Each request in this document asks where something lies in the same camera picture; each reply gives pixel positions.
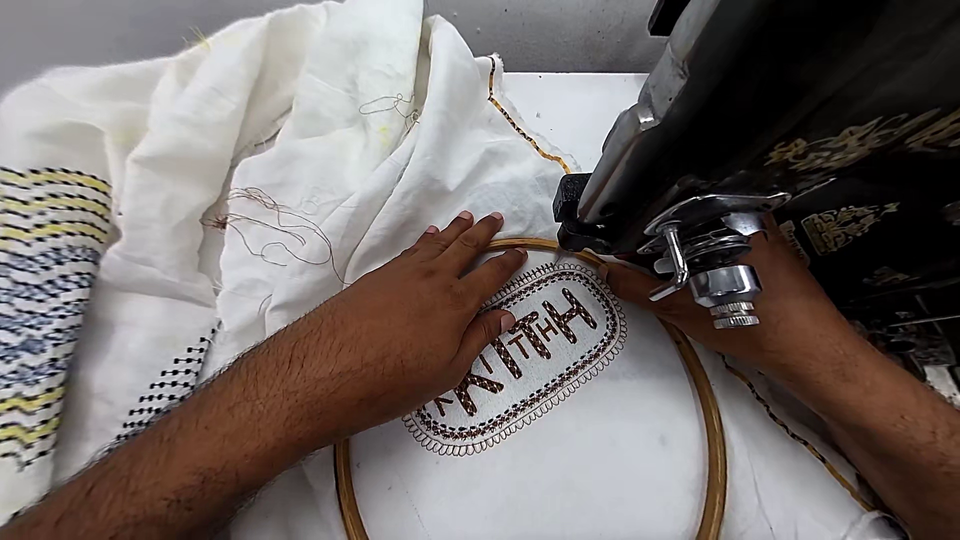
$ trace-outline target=scalloped stitch border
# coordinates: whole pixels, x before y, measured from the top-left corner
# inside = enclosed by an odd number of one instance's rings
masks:
[[[529,426],[534,420],[537,420],[549,412],[550,409],[552,409],[555,405],[559,405],[560,402],[566,400],[566,398],[572,395],[582,384],[585,384],[588,380],[596,377],[601,371],[603,371],[605,367],[610,365],[610,363],[613,361],[613,357],[618,355],[620,351],[623,350],[623,345],[627,339],[627,321],[626,317],[623,315],[623,308],[616,301],[616,297],[613,296],[613,291],[607,286],[607,284],[603,281],[596,280],[595,276],[588,268],[579,264],[547,263],[538,266],[533,270],[527,271],[515,278],[513,283],[509,283],[508,286],[504,286],[497,291],[497,293],[486,302],[484,305],[484,310],[492,308],[496,303],[506,298],[510,294],[507,291],[518,290],[526,283],[545,276],[547,273],[559,272],[563,270],[574,270],[585,274],[602,293],[607,295],[607,299],[610,301],[611,306],[613,306],[616,311],[616,318],[620,322],[620,328],[622,329],[622,332],[616,337],[610,350],[598,358],[595,364],[586,369],[577,378],[573,379],[568,385],[558,390],[557,393],[551,396],[549,399],[544,400],[542,404],[530,412],[527,412],[523,416],[515,419],[509,426],[500,430],[496,434],[471,445],[457,446],[445,444],[444,442],[431,438],[430,435],[423,431],[420,426],[414,422],[412,414],[404,415],[402,418],[403,425],[407,428],[407,431],[414,435],[414,439],[417,440],[417,442],[419,442],[420,445],[426,450],[439,455],[455,455],[459,457],[464,455],[479,454],[491,448],[493,445],[502,442],[510,435],[516,433],[518,430],[522,430],[524,426]]]

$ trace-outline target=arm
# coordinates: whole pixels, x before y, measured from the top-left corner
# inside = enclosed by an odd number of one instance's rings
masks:
[[[208,534],[305,455],[455,386],[516,321],[477,309],[511,250],[459,278],[500,229],[461,214],[279,331],[155,425],[0,529],[26,538]]]
[[[660,282],[624,265],[608,265],[606,279],[618,296],[779,380],[827,421],[914,538],[950,537],[960,529],[960,411],[860,337],[769,229],[744,258],[764,287],[756,327],[715,330],[686,289],[650,302]]]

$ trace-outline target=fingernail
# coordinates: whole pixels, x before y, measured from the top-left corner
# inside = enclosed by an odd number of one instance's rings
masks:
[[[503,333],[514,327],[516,324],[516,317],[512,313],[507,313],[506,315],[500,317],[500,333]]]

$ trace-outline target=hand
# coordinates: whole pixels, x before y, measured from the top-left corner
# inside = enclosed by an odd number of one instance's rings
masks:
[[[744,264],[754,266],[763,287],[754,300],[760,318],[757,326],[715,329],[708,310],[693,302],[687,288],[651,302],[650,291],[661,281],[622,264],[606,265],[606,280],[620,298],[649,309],[714,351],[744,359],[761,370],[772,362],[821,355],[852,341],[865,345],[769,216],[767,231],[751,237],[753,249],[743,258]]]
[[[318,376],[337,383],[338,407],[359,431],[392,420],[456,386],[513,314],[477,310],[526,260],[508,250],[461,277],[503,226],[495,212],[473,225],[461,212],[443,231],[431,226],[410,249],[357,280],[310,316],[318,345],[336,358]],[[330,398],[325,396],[326,406]]]

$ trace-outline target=embroidered stripe pattern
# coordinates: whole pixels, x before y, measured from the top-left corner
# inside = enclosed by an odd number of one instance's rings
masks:
[[[0,459],[21,470],[53,448],[109,194],[77,171],[0,167]]]
[[[114,444],[134,437],[193,393],[214,333],[216,329],[200,336],[195,345],[187,347],[183,355],[171,358],[170,365],[160,370],[156,380],[150,383],[127,413],[123,431],[114,437]]]
[[[493,106],[500,111],[500,114],[503,114],[503,117],[507,119],[507,122],[510,122],[511,127],[514,128],[514,131],[520,134],[520,136],[522,136],[523,138],[527,139],[527,142],[529,142],[530,145],[534,147],[534,150],[536,150],[538,154],[540,154],[542,157],[548,160],[556,161],[557,163],[560,164],[561,167],[564,168],[564,172],[566,174],[570,174],[570,167],[566,165],[566,162],[564,161],[564,159],[561,158],[560,156],[554,156],[553,154],[547,154],[546,152],[544,152],[543,149],[540,148],[540,146],[534,140],[534,138],[529,136],[526,132],[524,132],[523,129],[521,129],[516,124],[514,119],[510,117],[510,114],[503,109],[503,106],[500,105],[500,102],[496,101],[496,98],[493,97],[493,75],[496,73],[496,57],[490,56],[487,58],[490,59],[490,81],[489,81],[490,91],[487,94],[487,101],[493,103]]]
[[[803,437],[799,436],[796,432],[794,432],[789,426],[786,425],[785,422],[783,422],[776,414],[774,414],[774,411],[770,407],[770,404],[768,404],[767,401],[763,399],[762,396],[760,396],[760,393],[756,391],[756,387],[754,386],[754,384],[750,382],[749,379],[747,379],[746,375],[740,373],[739,370],[737,370],[736,368],[731,366],[729,363],[727,363],[727,359],[725,356],[723,357],[723,365],[727,367],[727,371],[731,372],[735,377],[737,377],[744,384],[747,385],[747,388],[750,389],[750,393],[754,395],[754,399],[756,399],[760,403],[760,405],[763,406],[763,409],[767,411],[767,416],[769,416],[770,419],[773,420],[775,424],[780,426],[780,428],[784,432],[786,432],[786,434],[791,439],[803,445],[804,448],[806,448],[811,454],[813,454],[814,457],[817,458],[817,461],[820,461],[821,463],[823,463],[824,468],[827,469],[827,472],[830,473],[833,479],[837,480],[837,482],[841,486],[843,486],[843,488],[846,489],[848,493],[850,493],[850,496],[853,497],[853,499],[857,501],[857,503],[863,506],[863,509],[867,510],[868,512],[874,511],[873,506],[867,503],[863,499],[863,497],[860,496],[860,494],[856,491],[856,488],[853,487],[847,481],[847,479],[843,478],[843,475],[840,474],[840,471],[837,471],[836,467],[834,467],[829,461],[827,461],[827,458],[824,457],[823,454],[820,454],[820,451],[814,448],[813,445],[810,444],[806,439],[804,439]]]

